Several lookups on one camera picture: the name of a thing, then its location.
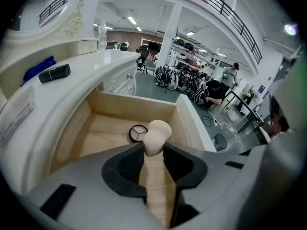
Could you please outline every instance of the black hair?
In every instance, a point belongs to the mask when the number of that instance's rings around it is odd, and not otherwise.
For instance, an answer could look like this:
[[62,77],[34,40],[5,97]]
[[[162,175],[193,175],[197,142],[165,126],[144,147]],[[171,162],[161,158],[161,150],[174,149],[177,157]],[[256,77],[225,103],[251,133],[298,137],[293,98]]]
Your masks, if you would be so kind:
[[221,86],[221,84],[218,80],[210,81],[210,88],[218,89],[220,86]]

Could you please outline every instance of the person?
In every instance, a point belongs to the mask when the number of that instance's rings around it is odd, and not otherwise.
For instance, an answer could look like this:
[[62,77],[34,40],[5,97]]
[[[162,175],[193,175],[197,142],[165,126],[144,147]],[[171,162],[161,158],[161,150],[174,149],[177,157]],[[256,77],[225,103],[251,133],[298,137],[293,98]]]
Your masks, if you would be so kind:
[[220,105],[225,97],[225,90],[222,84],[217,80],[212,80],[210,82],[204,83],[202,89],[206,92],[206,87],[208,91],[208,96],[205,97],[204,106],[209,108],[213,104]]
[[232,67],[227,67],[224,70],[221,83],[225,90],[225,93],[229,90],[230,86],[232,85],[233,80],[235,80],[236,86],[238,86],[238,83],[236,80],[238,70],[239,70],[238,63],[235,63]]

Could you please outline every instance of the drawer knob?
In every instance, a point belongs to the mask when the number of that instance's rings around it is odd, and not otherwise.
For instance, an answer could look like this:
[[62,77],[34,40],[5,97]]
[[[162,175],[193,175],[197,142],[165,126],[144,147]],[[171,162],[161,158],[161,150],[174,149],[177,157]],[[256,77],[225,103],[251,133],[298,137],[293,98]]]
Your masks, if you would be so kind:
[[133,78],[133,73],[128,73],[128,74],[127,74],[127,78],[132,79],[132,78]]

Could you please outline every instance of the pants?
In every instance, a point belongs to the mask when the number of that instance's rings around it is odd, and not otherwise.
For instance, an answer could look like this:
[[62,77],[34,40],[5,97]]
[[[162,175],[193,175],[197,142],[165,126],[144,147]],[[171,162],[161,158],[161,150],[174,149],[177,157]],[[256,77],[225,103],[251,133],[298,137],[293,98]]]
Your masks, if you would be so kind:
[[227,86],[227,85],[223,84],[222,82],[221,82],[221,85],[222,85],[222,87],[224,88],[224,90],[225,90],[225,95],[226,95],[226,92],[229,90],[230,86]]

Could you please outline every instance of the black metal railing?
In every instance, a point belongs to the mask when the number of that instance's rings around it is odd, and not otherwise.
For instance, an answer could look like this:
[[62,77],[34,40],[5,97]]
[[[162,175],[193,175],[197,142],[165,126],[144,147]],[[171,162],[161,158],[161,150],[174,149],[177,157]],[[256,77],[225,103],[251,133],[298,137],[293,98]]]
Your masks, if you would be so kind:
[[67,3],[68,0],[54,0],[44,11],[39,15],[39,24],[47,19],[55,10]]
[[240,33],[240,35],[247,43],[249,49],[251,50],[252,54],[256,59],[257,64],[259,64],[260,60],[262,59],[261,52],[254,37],[252,36],[246,25],[243,23],[243,21],[240,19],[240,17],[223,0],[202,1],[217,10],[236,28],[236,30]]

